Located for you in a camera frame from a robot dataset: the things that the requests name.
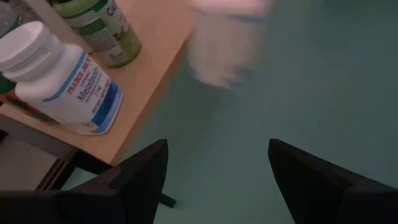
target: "bottle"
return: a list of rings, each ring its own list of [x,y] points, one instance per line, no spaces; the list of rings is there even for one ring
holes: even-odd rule
[[[23,23],[22,17],[10,5],[0,1],[0,38]]]
[[[0,49],[0,70],[22,101],[80,134],[111,127],[123,93],[81,47],[35,21],[5,35]]]
[[[272,0],[192,0],[189,64],[199,81],[236,88],[253,73]]]
[[[8,4],[0,2],[0,38],[5,36],[8,32],[22,25],[24,20],[18,13]],[[44,121],[46,123],[56,123],[47,115],[41,113],[37,109],[24,103],[14,93],[16,83],[11,82],[3,77],[0,72],[0,101],[10,105],[29,116]]]
[[[25,22],[41,21],[40,16],[23,0],[6,0]]]
[[[114,0],[54,0],[53,7],[108,66],[137,57],[141,42]]]

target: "green floor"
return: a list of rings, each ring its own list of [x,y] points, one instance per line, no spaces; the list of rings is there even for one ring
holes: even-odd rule
[[[217,90],[183,62],[126,154],[169,140],[164,192],[178,207],[155,223],[293,223],[270,138],[398,187],[398,2],[277,2],[252,80]],[[64,189],[91,177],[76,170]]]

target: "green bottle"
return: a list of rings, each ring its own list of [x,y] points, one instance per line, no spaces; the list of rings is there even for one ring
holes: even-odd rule
[[[141,42],[114,0],[53,0],[53,7],[110,67],[137,57]]]

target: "white cap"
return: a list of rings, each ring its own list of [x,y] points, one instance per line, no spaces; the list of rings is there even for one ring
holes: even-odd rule
[[[49,66],[62,49],[62,43],[42,22],[24,24],[0,39],[0,71],[14,82],[28,80],[27,75]]]
[[[191,6],[205,12],[263,17],[274,0],[191,0]]]

